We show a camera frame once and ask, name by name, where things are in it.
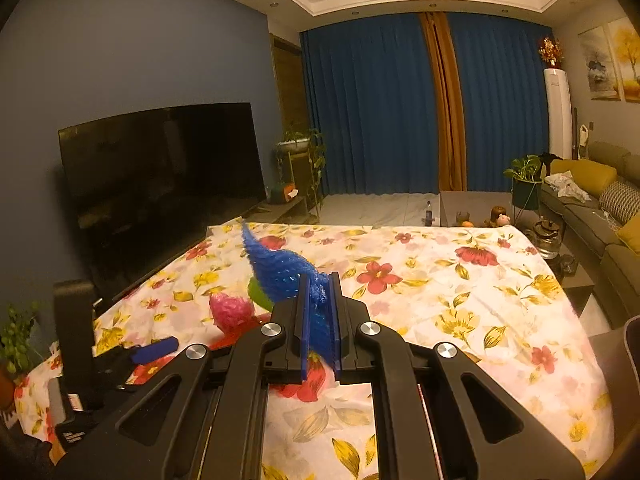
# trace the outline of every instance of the sofa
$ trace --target sofa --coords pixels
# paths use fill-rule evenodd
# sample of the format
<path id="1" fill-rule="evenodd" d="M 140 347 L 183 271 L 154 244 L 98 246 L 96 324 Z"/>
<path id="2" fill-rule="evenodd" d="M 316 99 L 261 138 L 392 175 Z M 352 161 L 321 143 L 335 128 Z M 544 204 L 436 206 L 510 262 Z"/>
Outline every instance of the sofa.
<path id="1" fill-rule="evenodd" d="M 555 160 L 551 164 L 551 173 L 567 170 L 591 200 L 582 203 L 575 198 L 558 197 L 546 183 L 540 198 L 544 209 L 551 212 L 549 216 L 561 217 L 599 260 L 594 293 L 612 328 L 618 328 L 640 314 L 640 256 L 619 238 L 616 229 L 620 223 L 612 216 L 607 218 L 600 197 L 617 180 L 640 187 L 640 155 L 608 142 L 592 142 L 588 160 Z"/>

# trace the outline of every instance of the tv screen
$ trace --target tv screen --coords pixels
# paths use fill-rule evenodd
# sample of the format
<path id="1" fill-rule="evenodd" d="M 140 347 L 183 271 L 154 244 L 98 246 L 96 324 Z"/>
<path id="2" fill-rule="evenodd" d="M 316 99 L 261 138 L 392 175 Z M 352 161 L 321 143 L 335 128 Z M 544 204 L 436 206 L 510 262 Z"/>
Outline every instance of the tv screen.
<path id="1" fill-rule="evenodd" d="M 146 110 L 59 136 L 90 270 L 107 298 L 265 198 L 249 103 Z"/>

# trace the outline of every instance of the silver screw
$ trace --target silver screw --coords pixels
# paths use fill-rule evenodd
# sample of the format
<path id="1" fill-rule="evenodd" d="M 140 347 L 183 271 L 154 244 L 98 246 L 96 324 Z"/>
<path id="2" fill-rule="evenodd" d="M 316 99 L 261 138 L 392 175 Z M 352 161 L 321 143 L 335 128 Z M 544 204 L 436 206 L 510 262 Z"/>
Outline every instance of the silver screw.
<path id="1" fill-rule="evenodd" d="M 458 353 L 458 350 L 451 343 L 440 343 L 436 348 L 438 354 L 442 357 L 450 358 Z"/>
<path id="2" fill-rule="evenodd" d="M 277 323 L 265 323 L 260 329 L 265 336 L 273 337 L 282 332 L 282 327 Z"/>
<path id="3" fill-rule="evenodd" d="M 207 347 L 201 344 L 191 345 L 185 351 L 189 359 L 201 359 L 206 353 Z"/>
<path id="4" fill-rule="evenodd" d="M 360 325 L 360 330 L 367 335 L 376 335 L 380 333 L 380 325 L 373 321 L 367 321 Z"/>

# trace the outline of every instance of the curtain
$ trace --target curtain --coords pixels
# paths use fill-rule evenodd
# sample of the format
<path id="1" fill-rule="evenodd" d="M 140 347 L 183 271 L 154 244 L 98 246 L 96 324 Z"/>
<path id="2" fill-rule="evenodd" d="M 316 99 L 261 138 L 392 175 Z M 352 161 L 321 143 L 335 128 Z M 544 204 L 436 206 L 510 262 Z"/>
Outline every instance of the curtain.
<path id="1" fill-rule="evenodd" d="M 436 92 L 438 184 L 441 191 L 465 191 L 465 115 L 447 15 L 443 12 L 422 12 L 420 22 L 431 58 Z"/>
<path id="2" fill-rule="evenodd" d="M 469 190 L 507 191 L 514 158 L 548 151 L 538 42 L 551 29 L 513 18 L 447 13 L 465 109 Z"/>
<path id="3" fill-rule="evenodd" d="M 435 94 L 418 15 L 335 23 L 301 38 L 310 122 L 326 145 L 324 192 L 436 191 Z"/>

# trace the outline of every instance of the orange curtain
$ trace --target orange curtain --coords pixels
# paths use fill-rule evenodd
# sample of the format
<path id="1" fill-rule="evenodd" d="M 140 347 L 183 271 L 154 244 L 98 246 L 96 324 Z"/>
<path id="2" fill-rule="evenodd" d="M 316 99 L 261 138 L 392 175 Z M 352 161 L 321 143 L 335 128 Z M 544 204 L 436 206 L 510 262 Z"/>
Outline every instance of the orange curtain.
<path id="1" fill-rule="evenodd" d="M 438 109 L 438 183 L 441 191 L 466 191 L 465 116 L 458 64 L 444 12 L 422 12 Z"/>

